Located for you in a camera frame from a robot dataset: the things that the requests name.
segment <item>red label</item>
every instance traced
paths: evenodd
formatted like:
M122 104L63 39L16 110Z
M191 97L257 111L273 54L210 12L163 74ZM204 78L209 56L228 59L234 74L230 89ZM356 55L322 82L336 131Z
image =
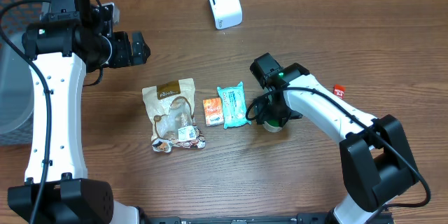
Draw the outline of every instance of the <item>red label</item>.
M345 87L341 85L335 85L333 88L333 94L335 94L337 97L343 99L345 93Z

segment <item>wooden table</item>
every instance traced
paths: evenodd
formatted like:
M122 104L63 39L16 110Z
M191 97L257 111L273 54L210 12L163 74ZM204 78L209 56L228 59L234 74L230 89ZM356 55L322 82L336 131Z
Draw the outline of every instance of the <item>wooden table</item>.
M144 66L107 69L83 93L89 177L108 181L123 204L150 216L293 215L328 211L346 195L338 146L308 119L280 133L259 125L205 127L202 100L244 82L246 103L262 90L252 61L270 52L298 62L347 102L399 118L433 192L421 209L394 209L396 223L446 223L448 214L448 0L241 0L244 21L214 28L207 0L101 0L121 9L116 31L141 30ZM97 73L89 74L90 83ZM194 78L204 150L151 148L141 89ZM6 191L23 182L30 146L0 148L0 223L24 223ZM395 202L419 202L420 185Z

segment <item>clear plastic bag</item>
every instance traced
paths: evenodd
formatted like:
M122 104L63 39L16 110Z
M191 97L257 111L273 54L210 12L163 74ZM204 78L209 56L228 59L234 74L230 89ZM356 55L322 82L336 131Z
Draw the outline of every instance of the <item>clear plastic bag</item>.
M142 90L146 112L153 124L153 150L170 152L172 147L204 148L204 135L195 124L195 83L175 80Z

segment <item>blue package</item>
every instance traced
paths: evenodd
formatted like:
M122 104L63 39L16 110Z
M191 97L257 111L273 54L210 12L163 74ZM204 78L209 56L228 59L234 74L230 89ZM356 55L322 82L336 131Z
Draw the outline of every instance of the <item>blue package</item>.
M246 119L246 99L244 98L243 82L236 87L217 88L223 102L224 129L239 127L251 121Z

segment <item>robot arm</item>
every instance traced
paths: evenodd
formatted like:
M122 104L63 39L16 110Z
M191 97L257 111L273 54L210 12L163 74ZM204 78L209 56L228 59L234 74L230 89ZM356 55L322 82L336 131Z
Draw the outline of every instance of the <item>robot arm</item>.
M113 199L110 185L88 179L81 146L81 92L87 72L145 64L149 47L140 32L113 32L119 10L114 3L51 0L51 12L30 24L22 37L25 55L45 76L50 89L51 141L48 174L41 181L46 147L46 98L34 82L33 142L25 185L8 189L8 205L29 221L36 195L44 187L36 223L142 224L143 212Z
M306 116L339 144L349 194L328 214L329 223L365 223L383 204L419 181L391 151L384 149L376 158L370 153L373 148L383 148L375 140L377 136L371 135L373 132L417 170L403 127L393 116L377 119L359 111L326 90L303 66L295 63L283 68L269 53L256 59L250 70L266 94L249 106L255 104L255 117L249 119L256 119L270 131L278 131L288 120ZM334 103L369 130L355 123Z

